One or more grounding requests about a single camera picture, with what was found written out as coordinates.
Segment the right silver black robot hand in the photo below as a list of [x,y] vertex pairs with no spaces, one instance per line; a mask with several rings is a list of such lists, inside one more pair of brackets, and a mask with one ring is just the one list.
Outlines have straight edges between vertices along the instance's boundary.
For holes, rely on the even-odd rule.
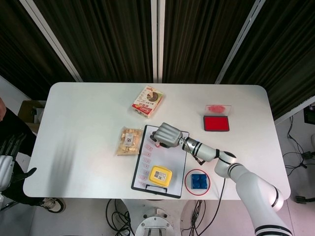
[[181,130],[163,122],[161,126],[154,131],[150,138],[164,148],[175,148],[179,145],[183,134]]

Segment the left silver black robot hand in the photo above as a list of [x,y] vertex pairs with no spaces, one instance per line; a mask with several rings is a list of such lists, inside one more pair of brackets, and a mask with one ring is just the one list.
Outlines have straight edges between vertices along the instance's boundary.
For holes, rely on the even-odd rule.
[[37,168],[22,174],[13,173],[14,164],[20,145],[26,134],[11,135],[0,143],[0,191],[6,190],[10,184],[30,177]]

